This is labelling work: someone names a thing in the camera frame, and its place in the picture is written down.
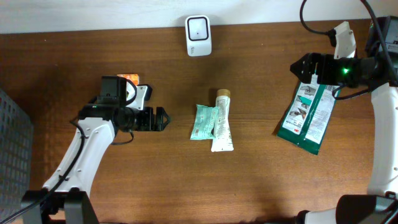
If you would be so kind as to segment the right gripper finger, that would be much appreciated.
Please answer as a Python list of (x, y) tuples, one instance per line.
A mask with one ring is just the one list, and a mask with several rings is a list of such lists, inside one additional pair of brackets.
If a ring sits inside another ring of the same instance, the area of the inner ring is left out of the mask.
[(318, 62), (319, 53), (307, 53), (302, 58), (294, 62), (291, 68), (315, 68)]
[(290, 71), (300, 80), (302, 83), (311, 83), (312, 77), (315, 74), (315, 70), (312, 68), (298, 68), (290, 67)]

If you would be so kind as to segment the green white 3M bag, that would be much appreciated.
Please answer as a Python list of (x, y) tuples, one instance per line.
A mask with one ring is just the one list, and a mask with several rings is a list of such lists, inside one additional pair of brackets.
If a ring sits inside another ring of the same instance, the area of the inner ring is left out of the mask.
[(282, 118), (277, 136), (317, 155), (335, 107), (332, 92), (337, 87), (299, 83), (294, 98)]

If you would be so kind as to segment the white tube gold cap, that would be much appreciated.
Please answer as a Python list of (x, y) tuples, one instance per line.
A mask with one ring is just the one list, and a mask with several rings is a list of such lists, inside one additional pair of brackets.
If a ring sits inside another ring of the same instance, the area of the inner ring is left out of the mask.
[(229, 126), (228, 116), (231, 103), (231, 92), (228, 89), (219, 89), (216, 92), (216, 106), (219, 109), (218, 119), (214, 127), (214, 140), (211, 145), (212, 152), (233, 151), (233, 141)]

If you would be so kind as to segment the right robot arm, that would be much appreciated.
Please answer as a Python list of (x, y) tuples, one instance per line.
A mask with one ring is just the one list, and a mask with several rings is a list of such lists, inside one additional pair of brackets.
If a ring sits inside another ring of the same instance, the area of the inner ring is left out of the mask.
[(290, 66), (303, 83), (367, 86), (374, 110), (373, 169), (365, 195), (343, 195), (324, 211), (301, 211), (296, 223), (397, 223), (397, 17), (371, 24), (366, 58), (308, 53)]

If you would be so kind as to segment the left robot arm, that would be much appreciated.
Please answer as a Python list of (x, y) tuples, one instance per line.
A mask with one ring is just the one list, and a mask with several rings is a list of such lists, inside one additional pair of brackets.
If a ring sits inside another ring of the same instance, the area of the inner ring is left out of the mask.
[(65, 213), (61, 223), (98, 223), (89, 196), (99, 164), (118, 132), (163, 131), (170, 116), (163, 107), (144, 106), (149, 85), (135, 85), (119, 76), (104, 76), (100, 94), (90, 100), (71, 123), (73, 140), (60, 165), (41, 190), (28, 190), (19, 215), (24, 223), (55, 223), (52, 215)]

